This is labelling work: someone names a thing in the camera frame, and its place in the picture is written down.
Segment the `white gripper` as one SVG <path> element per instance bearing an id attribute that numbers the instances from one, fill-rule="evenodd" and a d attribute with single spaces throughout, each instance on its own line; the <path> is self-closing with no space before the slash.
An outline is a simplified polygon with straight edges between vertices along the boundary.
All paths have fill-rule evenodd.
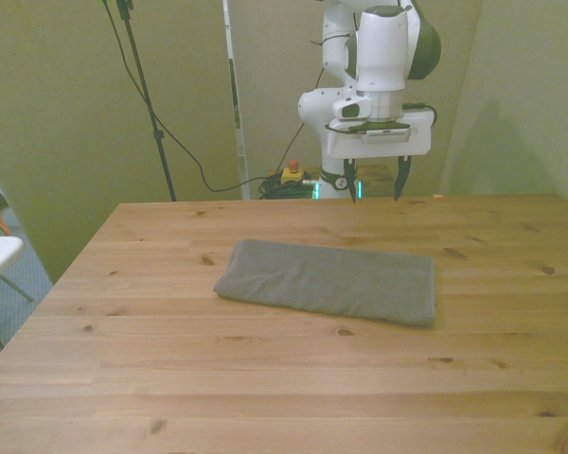
<path id="1" fill-rule="evenodd" d="M 333 119 L 325 126 L 326 150 L 331 158 L 344 160 L 344 177 L 353 202 L 356 202 L 357 167 L 353 159 L 399 157 L 394 183 L 397 201 L 407 182 L 412 157 L 425 155 L 432 144 L 433 111 L 404 112 L 402 117 L 385 123 L 367 120 Z"/>

